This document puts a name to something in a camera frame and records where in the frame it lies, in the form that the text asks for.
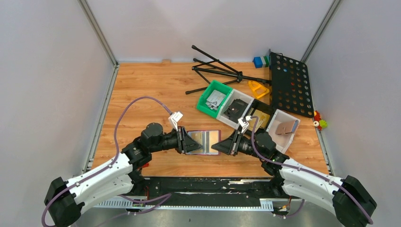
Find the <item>gold credit card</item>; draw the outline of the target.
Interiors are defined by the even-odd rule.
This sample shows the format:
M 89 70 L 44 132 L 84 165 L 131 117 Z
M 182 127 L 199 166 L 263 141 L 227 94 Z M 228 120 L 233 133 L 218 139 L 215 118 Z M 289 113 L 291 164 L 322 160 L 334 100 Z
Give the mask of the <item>gold credit card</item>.
M 204 145 L 204 134 L 205 132 L 203 131 L 190 131 L 188 132 L 188 134 L 199 144 L 201 144 L 202 146 Z M 188 155 L 204 155 L 205 153 L 205 149 L 204 148 L 200 148 L 197 149 L 195 151 L 191 151 L 188 153 Z

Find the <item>red leather card holder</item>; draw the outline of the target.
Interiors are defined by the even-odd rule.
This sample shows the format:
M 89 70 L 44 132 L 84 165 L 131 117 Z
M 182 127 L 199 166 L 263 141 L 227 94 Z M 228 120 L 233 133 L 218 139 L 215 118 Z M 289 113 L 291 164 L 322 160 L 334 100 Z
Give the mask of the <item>red leather card holder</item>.
M 206 139 L 205 139 L 205 134 L 204 134 L 204 137 L 203 137 L 203 139 L 204 139 L 204 145 L 203 145 L 203 146 L 204 146 L 204 149 L 205 149 L 205 143 L 206 143 L 206 141 L 205 141 L 205 140 L 206 140 Z

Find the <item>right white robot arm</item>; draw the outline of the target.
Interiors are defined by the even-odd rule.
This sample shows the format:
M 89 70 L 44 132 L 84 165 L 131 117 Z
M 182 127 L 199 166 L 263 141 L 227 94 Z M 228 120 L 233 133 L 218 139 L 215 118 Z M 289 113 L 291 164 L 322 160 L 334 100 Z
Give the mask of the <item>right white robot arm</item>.
M 278 151 L 267 132 L 251 138 L 233 133 L 212 148 L 235 156 L 243 153 L 258 158 L 274 181 L 270 191 L 275 197 L 295 196 L 331 212 L 345 227 L 365 227 L 373 224 L 372 214 L 377 203 L 355 177 L 346 178 L 323 174 L 306 167 Z

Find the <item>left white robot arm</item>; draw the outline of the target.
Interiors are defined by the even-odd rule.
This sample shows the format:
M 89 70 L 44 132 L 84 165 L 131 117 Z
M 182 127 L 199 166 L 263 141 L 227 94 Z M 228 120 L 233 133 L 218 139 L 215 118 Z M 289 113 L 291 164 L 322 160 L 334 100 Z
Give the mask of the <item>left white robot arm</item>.
M 151 161 L 152 153 L 174 149 L 186 154 L 203 146 L 183 126 L 166 133 L 159 123 L 150 123 L 141 135 L 109 161 L 82 175 L 51 181 L 44 199 L 42 221 L 49 214 L 56 227 L 68 227 L 95 205 L 117 195 L 144 192 L 140 168 Z

